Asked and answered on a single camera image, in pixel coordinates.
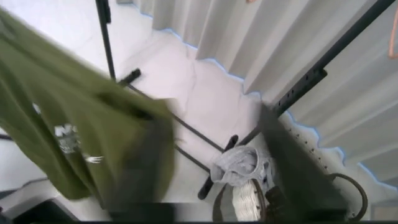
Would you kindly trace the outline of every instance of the gray cloth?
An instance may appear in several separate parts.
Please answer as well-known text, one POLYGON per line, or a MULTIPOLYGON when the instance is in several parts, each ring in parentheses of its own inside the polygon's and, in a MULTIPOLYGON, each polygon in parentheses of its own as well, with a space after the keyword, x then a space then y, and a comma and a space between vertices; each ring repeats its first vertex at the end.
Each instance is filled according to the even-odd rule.
POLYGON ((234 147, 220 155, 210 169, 214 183, 241 186, 250 179, 257 179, 265 193, 274 186, 271 160, 264 150, 250 146, 234 147))

